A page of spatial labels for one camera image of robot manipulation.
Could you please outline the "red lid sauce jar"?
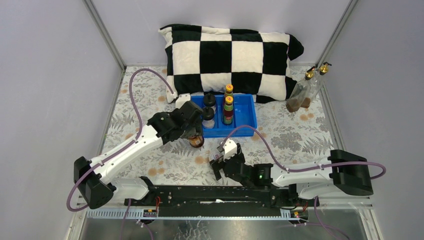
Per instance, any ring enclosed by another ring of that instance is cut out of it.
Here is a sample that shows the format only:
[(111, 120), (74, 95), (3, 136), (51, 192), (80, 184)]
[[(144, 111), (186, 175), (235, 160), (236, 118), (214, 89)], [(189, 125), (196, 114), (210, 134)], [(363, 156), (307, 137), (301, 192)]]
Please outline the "red lid sauce jar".
[(204, 137), (202, 135), (194, 135), (188, 138), (189, 144), (193, 148), (200, 148), (204, 145)]

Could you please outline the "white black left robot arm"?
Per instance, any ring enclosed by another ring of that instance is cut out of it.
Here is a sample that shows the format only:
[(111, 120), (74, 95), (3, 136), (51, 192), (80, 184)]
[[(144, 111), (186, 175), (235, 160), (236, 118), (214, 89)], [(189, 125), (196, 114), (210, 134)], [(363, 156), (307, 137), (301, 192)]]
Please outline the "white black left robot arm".
[(73, 164), (73, 180), (69, 197), (78, 190), (86, 207), (98, 209), (112, 199), (134, 199), (148, 206), (155, 192), (145, 180), (116, 178), (117, 174), (142, 155), (178, 139), (203, 135), (203, 110), (193, 101), (186, 101), (171, 112), (157, 112), (140, 128), (137, 135), (112, 150), (86, 159), (81, 156)]

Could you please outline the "blue plastic divided bin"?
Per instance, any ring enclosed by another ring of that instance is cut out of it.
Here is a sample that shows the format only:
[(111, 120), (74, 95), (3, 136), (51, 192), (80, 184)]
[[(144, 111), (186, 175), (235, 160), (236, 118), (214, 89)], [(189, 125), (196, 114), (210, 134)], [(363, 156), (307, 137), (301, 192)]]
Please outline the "blue plastic divided bin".
[(257, 128), (257, 117), (253, 96), (251, 94), (235, 94), (234, 96), (234, 114), (230, 125), (223, 123), (223, 105), (224, 95), (216, 95), (216, 113), (214, 115), (214, 127), (203, 128), (205, 138), (225, 138), (234, 129), (242, 125), (248, 125)]

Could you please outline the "black cap shaker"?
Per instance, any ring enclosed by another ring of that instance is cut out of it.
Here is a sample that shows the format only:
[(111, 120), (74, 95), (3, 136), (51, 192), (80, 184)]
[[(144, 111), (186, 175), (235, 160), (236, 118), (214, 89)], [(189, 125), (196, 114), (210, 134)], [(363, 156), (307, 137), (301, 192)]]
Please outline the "black cap shaker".
[(205, 129), (213, 129), (215, 126), (215, 111), (212, 107), (206, 106), (203, 109), (202, 125)]
[(207, 93), (203, 96), (203, 105), (204, 107), (211, 108), (214, 112), (216, 112), (217, 108), (217, 100), (214, 94)]

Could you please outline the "white lid sauce jar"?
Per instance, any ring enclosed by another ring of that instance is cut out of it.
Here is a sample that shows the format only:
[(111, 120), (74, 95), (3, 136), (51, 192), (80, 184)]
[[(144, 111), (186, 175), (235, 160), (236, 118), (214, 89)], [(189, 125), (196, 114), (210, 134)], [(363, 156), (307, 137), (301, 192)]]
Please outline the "white lid sauce jar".
[(210, 154), (210, 161), (221, 161), (223, 159), (223, 153), (219, 151), (214, 151)]

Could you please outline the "yellow cap sauce bottle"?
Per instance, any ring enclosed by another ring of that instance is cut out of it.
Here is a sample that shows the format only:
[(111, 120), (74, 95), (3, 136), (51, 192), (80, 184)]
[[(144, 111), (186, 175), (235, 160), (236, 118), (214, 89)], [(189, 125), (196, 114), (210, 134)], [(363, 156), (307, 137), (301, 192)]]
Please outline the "yellow cap sauce bottle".
[(225, 125), (233, 123), (234, 119), (234, 98), (232, 96), (226, 96), (224, 98), (224, 105), (222, 109), (222, 122)]
[(225, 91), (224, 91), (224, 97), (226, 98), (226, 97), (234, 97), (234, 93), (233, 93), (233, 91), (234, 91), (234, 87), (233, 87), (233, 85), (232, 84), (227, 84), (226, 86), (225, 86)]

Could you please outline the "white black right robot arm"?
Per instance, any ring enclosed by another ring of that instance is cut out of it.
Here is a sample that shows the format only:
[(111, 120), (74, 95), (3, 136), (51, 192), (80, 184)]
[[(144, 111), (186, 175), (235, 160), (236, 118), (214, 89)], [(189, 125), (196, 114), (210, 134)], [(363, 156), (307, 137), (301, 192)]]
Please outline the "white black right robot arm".
[(330, 156), (315, 162), (283, 167), (275, 163), (247, 165), (243, 153), (229, 159), (219, 154), (210, 161), (215, 178), (222, 176), (251, 189), (272, 189), (295, 186), (287, 191), (293, 206), (316, 196), (343, 192), (350, 196), (371, 196), (374, 193), (366, 158), (344, 150), (331, 150)]

